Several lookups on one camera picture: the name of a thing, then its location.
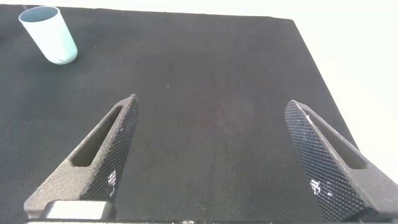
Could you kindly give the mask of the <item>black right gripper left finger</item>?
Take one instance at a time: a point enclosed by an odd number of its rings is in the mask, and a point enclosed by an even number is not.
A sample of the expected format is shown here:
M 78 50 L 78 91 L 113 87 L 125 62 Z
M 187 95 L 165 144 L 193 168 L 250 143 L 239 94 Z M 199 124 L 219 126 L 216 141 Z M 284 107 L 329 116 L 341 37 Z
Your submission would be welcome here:
M 116 103 L 24 202 L 29 218 L 59 200 L 113 202 L 139 120 L 137 96 Z

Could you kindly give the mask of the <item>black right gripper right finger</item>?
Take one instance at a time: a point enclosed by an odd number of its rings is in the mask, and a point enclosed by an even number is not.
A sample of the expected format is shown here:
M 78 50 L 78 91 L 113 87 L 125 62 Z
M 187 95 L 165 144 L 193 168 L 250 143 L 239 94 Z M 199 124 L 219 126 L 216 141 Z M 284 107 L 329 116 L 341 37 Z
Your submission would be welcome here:
M 397 222 L 397 184 L 307 105 L 290 100 L 284 119 L 328 222 Z

